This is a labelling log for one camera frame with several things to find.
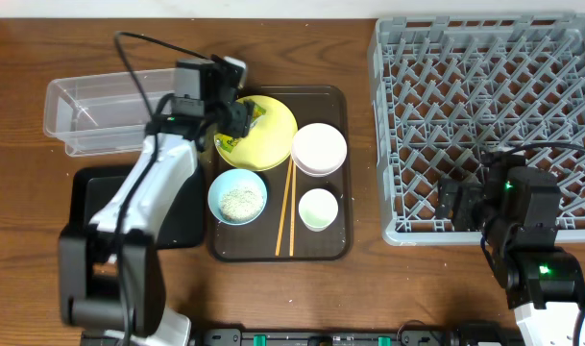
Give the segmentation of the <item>green orange snack wrapper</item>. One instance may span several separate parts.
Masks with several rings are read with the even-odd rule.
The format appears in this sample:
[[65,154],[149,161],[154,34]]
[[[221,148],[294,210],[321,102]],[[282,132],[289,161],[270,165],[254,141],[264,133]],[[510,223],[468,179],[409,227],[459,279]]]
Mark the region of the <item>green orange snack wrapper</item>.
[[[251,121],[249,122],[248,128],[248,132],[250,132],[253,129],[253,127],[257,125],[259,118],[267,113],[267,110],[264,109],[262,106],[258,105],[254,101],[244,101],[244,104],[253,105],[253,115],[251,117]],[[216,144],[217,147],[221,148],[222,150],[231,153],[241,139],[242,137],[232,137],[217,133],[214,136],[214,143]]]

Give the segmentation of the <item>light blue bowl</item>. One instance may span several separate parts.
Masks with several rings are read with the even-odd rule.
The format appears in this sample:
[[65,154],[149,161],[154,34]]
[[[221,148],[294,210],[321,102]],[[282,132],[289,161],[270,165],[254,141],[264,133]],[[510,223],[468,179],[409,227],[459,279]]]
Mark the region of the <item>light blue bowl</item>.
[[[250,185],[259,188],[264,198],[264,206],[259,215],[253,218],[252,220],[245,223],[232,223],[230,221],[227,221],[223,217],[219,209],[220,199],[222,198],[224,193],[228,192],[232,188],[242,185]],[[255,172],[237,168],[221,173],[213,181],[207,194],[207,203],[213,216],[218,221],[232,226],[241,226],[253,222],[256,218],[260,216],[260,214],[265,209],[267,200],[268,200],[267,188],[262,179]]]

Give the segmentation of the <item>pink white bowl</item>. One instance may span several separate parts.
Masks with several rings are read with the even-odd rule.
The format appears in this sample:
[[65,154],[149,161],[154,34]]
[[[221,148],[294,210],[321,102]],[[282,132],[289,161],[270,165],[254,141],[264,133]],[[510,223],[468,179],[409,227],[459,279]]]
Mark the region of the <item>pink white bowl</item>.
[[308,176],[321,178],[340,168],[348,154],[346,139],[325,123],[303,126],[293,137],[291,157]]

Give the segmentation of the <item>small green white cup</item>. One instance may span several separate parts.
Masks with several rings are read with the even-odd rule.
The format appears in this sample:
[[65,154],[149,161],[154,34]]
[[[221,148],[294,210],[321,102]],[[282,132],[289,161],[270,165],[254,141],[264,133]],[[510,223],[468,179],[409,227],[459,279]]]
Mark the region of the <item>small green white cup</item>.
[[300,199],[299,215],[305,226],[312,232],[322,232],[337,217],[338,203],[326,189],[314,188]]

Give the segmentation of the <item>pile of rice grains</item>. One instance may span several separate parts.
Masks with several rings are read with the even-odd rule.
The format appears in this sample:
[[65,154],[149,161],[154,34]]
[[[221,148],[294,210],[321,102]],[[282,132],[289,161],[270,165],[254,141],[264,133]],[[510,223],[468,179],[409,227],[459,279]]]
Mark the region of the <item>pile of rice grains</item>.
[[224,193],[219,209],[223,217],[232,223],[245,223],[259,215],[264,198],[259,188],[242,185]]

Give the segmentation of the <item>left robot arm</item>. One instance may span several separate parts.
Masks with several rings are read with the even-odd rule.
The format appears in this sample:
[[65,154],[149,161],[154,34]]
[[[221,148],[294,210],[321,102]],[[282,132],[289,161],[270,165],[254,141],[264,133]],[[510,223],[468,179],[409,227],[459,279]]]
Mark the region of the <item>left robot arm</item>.
[[240,102],[247,65],[231,57],[179,60],[172,92],[147,108],[142,152],[110,201],[58,243],[60,311],[70,326],[118,345],[185,345],[188,317],[166,306],[158,235],[199,167],[200,142],[216,126],[250,132],[255,105]]

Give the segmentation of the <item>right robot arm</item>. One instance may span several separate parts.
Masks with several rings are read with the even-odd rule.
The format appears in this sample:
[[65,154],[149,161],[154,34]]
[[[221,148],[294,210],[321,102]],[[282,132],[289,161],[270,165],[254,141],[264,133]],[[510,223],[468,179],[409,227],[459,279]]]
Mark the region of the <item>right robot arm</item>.
[[443,177],[436,216],[478,231],[480,248],[526,345],[585,345],[585,280],[556,246],[561,190],[555,176],[516,154],[490,153],[481,183]]

